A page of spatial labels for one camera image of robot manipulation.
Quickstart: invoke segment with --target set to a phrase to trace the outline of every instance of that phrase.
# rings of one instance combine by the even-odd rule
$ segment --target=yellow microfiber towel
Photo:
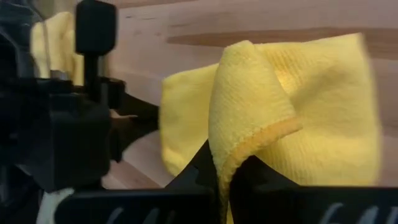
[[[223,211],[251,155],[300,185],[372,185],[381,158],[375,96],[361,34],[243,41],[219,64],[164,80],[163,160],[178,175],[208,139]]]
[[[30,32],[30,52],[39,68],[39,77],[50,78],[47,66],[50,62],[51,70],[66,72],[74,85],[83,85],[83,56],[75,52],[75,16],[60,12],[44,23],[44,26],[42,22],[36,23]]]

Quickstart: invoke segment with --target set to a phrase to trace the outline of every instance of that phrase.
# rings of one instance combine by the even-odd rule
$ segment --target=wooden surface
[[[398,1],[113,2],[120,12],[111,74],[127,81],[131,95],[155,104],[160,102],[163,78],[216,63],[223,47],[240,40],[306,41],[363,32],[375,69],[385,129],[381,185],[398,185]],[[160,161],[159,137],[154,133],[143,139],[146,141],[131,146],[124,159],[150,180],[165,185],[172,177]]]

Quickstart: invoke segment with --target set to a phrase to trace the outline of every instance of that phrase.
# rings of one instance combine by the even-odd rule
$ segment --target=black plastic part
[[[205,143],[165,189],[73,194],[57,207],[55,221],[58,224],[219,224],[216,173],[209,161],[212,156]]]
[[[109,109],[118,109],[122,105],[123,94],[125,94],[126,83],[122,80],[108,77],[100,77],[101,103]]]
[[[237,170],[230,190],[235,224],[398,223],[397,189],[298,186],[255,156]]]
[[[79,2],[76,6],[76,52],[102,56],[111,51],[116,44],[117,13],[116,6],[106,2]]]
[[[38,186],[15,166],[1,166],[0,171],[0,223],[35,222],[39,207]]]
[[[101,1],[84,0],[76,6],[76,52],[83,54],[84,89],[91,101],[101,101],[98,57],[116,44],[117,9]]]
[[[87,184],[109,169],[109,109],[72,93],[70,81],[6,83],[13,123],[0,142],[0,164],[22,164],[47,192]]]

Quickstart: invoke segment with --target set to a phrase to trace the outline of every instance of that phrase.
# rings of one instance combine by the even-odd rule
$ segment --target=wood grain
[[[244,39],[255,43],[307,41],[363,32],[375,71],[381,119],[387,130],[382,138],[380,184],[398,186],[398,1],[113,2],[121,9],[118,46],[111,54],[111,75],[125,80],[130,94],[157,105],[163,78],[217,63],[223,47],[229,44]],[[164,185],[172,177],[162,164],[155,135],[133,144],[124,159]]]
[[[142,6],[154,6],[159,4],[173,4],[178,2],[189,2],[196,0],[107,0],[104,2],[110,2],[120,9],[129,7],[142,7]]]
[[[242,40],[255,44],[272,42],[305,42],[345,34],[363,33],[371,57],[398,59],[398,29],[365,27],[320,27],[297,30],[237,31],[214,34],[182,35],[167,38],[170,44],[226,47]]]

